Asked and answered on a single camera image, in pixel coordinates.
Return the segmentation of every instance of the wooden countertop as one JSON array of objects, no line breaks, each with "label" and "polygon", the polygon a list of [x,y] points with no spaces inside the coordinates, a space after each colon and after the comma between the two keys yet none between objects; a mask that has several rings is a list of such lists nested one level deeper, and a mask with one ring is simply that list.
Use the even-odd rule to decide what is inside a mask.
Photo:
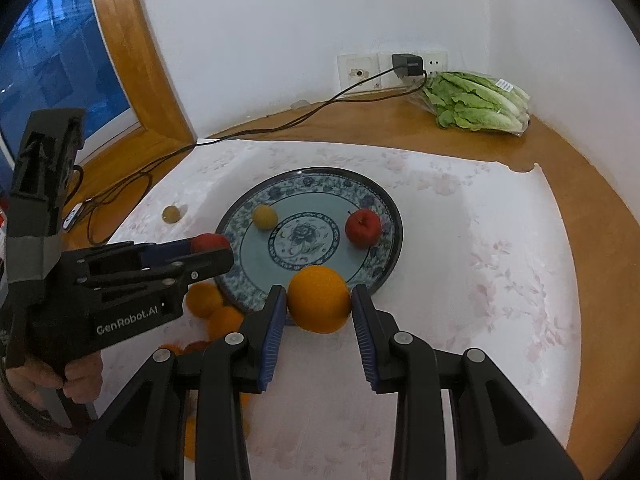
[{"label": "wooden countertop", "polygon": [[[242,128],[278,126],[306,111],[283,112]],[[402,98],[373,104],[335,104],[292,130],[249,138],[373,144],[487,162],[496,160],[514,171],[529,171],[538,163],[562,213],[580,295],[582,366],[568,450],[586,480],[599,477],[640,420],[640,226],[580,153],[535,118],[521,138],[441,130],[434,125],[432,116]],[[129,158],[140,156],[141,160],[148,160],[144,139],[142,134],[135,144],[116,145],[91,164],[79,196],[88,196],[85,189],[100,189],[119,178],[122,171],[106,180],[104,167],[124,153]],[[175,146],[159,147],[157,138],[152,139],[158,152],[168,152]],[[180,160],[178,157],[164,164],[154,172],[155,179]],[[98,172],[95,168],[99,166],[102,171]],[[122,222],[141,189],[142,184],[132,186],[109,206],[109,211],[96,215],[96,238]],[[84,246],[85,233],[83,222],[68,237],[69,246]]]}]

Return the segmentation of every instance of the plate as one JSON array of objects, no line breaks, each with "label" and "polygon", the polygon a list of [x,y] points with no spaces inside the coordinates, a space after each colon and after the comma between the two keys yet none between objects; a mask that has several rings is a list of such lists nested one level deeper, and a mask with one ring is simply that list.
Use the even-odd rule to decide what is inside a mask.
[{"label": "plate", "polygon": [[[256,206],[278,214],[271,231],[252,222]],[[344,233],[349,215],[370,208],[380,217],[382,236],[368,250]],[[366,285],[376,292],[389,277],[402,247],[402,221],[396,204],[375,182],[339,168],[288,171],[249,190],[220,221],[217,233],[231,242],[235,264],[216,282],[226,299],[244,312],[260,310],[271,285],[288,286],[293,275],[311,265],[338,272],[349,288]]]}]

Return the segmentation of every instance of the wall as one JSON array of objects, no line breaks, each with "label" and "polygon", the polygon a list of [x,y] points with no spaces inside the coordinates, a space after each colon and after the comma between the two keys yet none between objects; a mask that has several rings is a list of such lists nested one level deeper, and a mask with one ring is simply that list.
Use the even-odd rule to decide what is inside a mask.
[{"label": "wall", "polygon": [[610,0],[143,0],[175,92],[207,136],[339,89],[340,54],[445,48],[580,150],[640,219],[640,48]]}]

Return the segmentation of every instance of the wall outlet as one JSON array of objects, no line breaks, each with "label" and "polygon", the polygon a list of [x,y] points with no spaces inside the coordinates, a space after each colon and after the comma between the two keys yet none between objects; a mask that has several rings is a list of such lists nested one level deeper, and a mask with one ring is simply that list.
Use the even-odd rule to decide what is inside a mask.
[{"label": "wall outlet", "polygon": [[[396,50],[395,52],[381,52],[378,54],[380,72],[384,72],[385,70],[393,67],[393,63],[391,61],[392,54],[402,54],[404,52],[421,56],[422,61],[424,62],[424,70],[429,74],[431,72],[444,72],[447,70],[449,57],[445,50],[409,49],[407,51],[403,50],[402,52],[400,52],[400,50]],[[418,84],[422,81],[422,76],[399,78],[394,72],[389,72],[388,74],[383,75],[380,79],[380,88],[394,88],[397,86],[413,86]]]},{"label": "wall outlet", "polygon": [[[338,56],[338,76],[340,76],[340,88],[344,90],[358,81],[363,81],[380,73],[378,54],[347,54]],[[380,78],[377,77],[349,93],[371,92],[380,89]]]}]

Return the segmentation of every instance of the metal screw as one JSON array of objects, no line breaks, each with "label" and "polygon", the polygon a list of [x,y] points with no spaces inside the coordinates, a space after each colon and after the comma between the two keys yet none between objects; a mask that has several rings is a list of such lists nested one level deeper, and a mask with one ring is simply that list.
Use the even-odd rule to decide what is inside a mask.
[{"label": "metal screw", "polygon": [[159,348],[154,352],[154,361],[156,363],[164,363],[169,357],[171,357],[171,351],[166,348]]},{"label": "metal screw", "polygon": [[225,343],[228,345],[239,345],[244,341],[244,336],[239,332],[232,332],[225,336]]},{"label": "metal screw", "polygon": [[475,363],[481,363],[482,361],[484,361],[486,354],[478,348],[472,348],[466,353],[466,357],[470,361],[473,361]]},{"label": "metal screw", "polygon": [[414,336],[412,336],[408,332],[396,332],[394,334],[394,341],[399,345],[411,344],[411,341],[413,340],[414,340]]}]

